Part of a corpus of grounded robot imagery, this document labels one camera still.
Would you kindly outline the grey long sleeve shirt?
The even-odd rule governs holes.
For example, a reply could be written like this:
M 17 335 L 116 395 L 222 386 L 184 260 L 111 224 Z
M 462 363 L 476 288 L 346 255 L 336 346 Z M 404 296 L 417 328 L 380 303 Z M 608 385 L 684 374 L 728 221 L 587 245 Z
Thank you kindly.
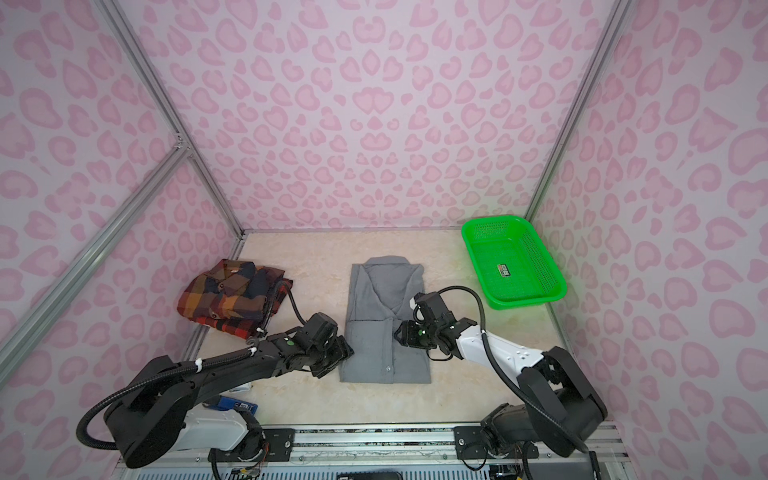
M 344 337 L 353 354 L 340 381 L 363 384 L 429 384 L 424 351 L 402 346 L 395 333 L 412 319 L 410 301 L 424 290 L 424 268 L 401 256 L 383 256 L 351 269 Z

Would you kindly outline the green plastic basket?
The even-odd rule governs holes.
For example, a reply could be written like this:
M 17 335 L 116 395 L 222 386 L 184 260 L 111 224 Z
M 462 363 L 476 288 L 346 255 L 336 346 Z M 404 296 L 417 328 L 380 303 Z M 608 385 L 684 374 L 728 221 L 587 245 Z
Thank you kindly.
M 513 215 L 476 218 L 461 228 L 480 287 L 495 310 L 563 299 L 566 280 L 530 222 Z

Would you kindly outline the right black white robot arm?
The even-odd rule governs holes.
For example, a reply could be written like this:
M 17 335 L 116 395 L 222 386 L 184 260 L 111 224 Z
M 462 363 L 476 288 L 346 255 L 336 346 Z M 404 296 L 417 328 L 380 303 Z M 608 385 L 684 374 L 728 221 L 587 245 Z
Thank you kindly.
M 608 412 L 571 353 L 492 334 L 480 296 L 468 287 L 418 293 L 410 306 L 412 318 L 393 334 L 400 345 L 486 366 L 521 401 L 502 404 L 481 420 L 480 447 L 488 455 L 524 453 L 527 443 L 542 443 L 560 457 L 590 452 L 587 440 Z

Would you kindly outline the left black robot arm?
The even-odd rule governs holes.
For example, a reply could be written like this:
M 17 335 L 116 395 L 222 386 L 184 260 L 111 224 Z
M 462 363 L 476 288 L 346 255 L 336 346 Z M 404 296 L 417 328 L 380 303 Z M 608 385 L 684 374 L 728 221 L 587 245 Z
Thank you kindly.
M 204 403 L 234 387 L 294 371 L 322 378 L 353 353 L 337 323 L 316 313 L 303 325 L 228 354 L 178 363 L 157 357 L 108 397 L 102 411 L 110 445 L 132 469 L 177 450 L 215 450 L 230 461 L 260 461 L 268 447 L 255 415 L 244 407 L 208 411 Z

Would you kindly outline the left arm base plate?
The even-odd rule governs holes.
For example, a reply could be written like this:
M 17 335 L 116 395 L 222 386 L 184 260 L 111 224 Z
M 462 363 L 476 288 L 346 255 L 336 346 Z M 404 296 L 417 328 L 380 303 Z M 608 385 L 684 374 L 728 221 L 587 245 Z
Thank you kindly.
M 294 429 L 258 427 L 249 431 L 230 450 L 211 449 L 208 460 L 212 463 L 287 462 L 291 456 L 294 440 Z

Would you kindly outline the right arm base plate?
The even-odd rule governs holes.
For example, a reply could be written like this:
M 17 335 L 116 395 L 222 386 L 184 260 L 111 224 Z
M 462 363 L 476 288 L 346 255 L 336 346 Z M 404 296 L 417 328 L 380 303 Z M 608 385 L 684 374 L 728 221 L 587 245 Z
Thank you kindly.
M 520 458 L 522 444 L 538 440 L 532 430 L 513 430 L 502 434 L 481 425 L 453 428 L 456 456 L 461 460 Z

